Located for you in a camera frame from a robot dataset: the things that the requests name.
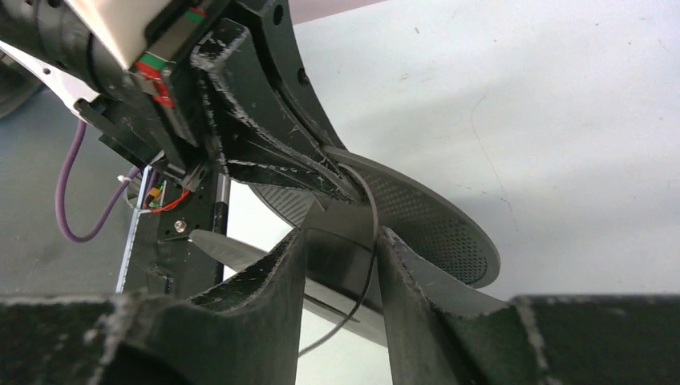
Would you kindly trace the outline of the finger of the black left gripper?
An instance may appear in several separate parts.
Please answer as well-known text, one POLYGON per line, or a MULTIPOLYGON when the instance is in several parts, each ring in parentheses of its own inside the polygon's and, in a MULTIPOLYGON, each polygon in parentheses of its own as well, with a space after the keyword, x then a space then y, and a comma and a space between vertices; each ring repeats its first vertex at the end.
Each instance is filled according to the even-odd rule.
POLYGON ((191 66, 217 165, 229 176, 246 184, 359 200, 354 182, 271 88, 247 27, 218 19, 195 45, 191 66))
POLYGON ((240 1, 265 73, 296 118, 321 144, 344 149, 306 74, 287 1, 240 1))

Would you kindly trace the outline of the black cable spool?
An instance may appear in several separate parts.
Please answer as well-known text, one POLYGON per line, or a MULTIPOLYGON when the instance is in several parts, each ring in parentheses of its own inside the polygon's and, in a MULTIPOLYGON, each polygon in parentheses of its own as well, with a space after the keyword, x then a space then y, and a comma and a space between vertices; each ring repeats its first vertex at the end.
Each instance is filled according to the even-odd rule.
MULTIPOLYGON (((469 252, 495 262, 497 252, 461 212, 418 182, 361 156, 333 150, 368 191, 359 214, 378 222, 369 232, 362 292, 341 326, 368 326, 391 352, 480 349, 491 343, 495 312, 506 307, 435 264, 469 252)), ((316 228, 293 229, 270 251, 247 257, 228 280, 187 300, 187 328, 198 339, 225 340, 248 355, 300 348, 303 302, 314 286, 307 265, 334 255, 347 261, 349 241, 316 228)))

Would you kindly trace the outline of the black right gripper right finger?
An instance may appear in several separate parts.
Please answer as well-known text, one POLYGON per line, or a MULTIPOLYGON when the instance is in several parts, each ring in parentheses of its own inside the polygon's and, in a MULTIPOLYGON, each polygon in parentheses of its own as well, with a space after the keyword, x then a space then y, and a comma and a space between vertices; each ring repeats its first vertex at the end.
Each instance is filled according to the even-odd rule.
POLYGON ((378 275, 396 384, 676 384, 679 298, 486 295, 394 231, 378 275))

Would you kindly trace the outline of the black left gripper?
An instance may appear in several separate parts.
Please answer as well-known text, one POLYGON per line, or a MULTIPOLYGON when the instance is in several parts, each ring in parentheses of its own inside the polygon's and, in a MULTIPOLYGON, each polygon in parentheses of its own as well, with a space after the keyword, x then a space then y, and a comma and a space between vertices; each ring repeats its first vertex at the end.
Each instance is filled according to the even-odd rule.
POLYGON ((117 62, 102 40, 65 1, 4 1, 1 40, 86 84, 77 114, 101 131, 103 142, 134 165, 150 164, 176 181, 199 180, 217 168, 243 179, 225 136, 208 123, 207 76, 192 53, 226 1, 162 1, 142 23, 142 45, 129 64, 117 62))

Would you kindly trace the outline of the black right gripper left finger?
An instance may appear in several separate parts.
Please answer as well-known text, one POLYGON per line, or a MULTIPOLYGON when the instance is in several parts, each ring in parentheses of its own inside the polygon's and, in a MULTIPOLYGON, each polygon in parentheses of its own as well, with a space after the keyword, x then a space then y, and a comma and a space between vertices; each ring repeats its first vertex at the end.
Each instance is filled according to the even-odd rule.
POLYGON ((293 384, 306 237, 180 301, 141 292, 5 296, 4 384, 293 384))

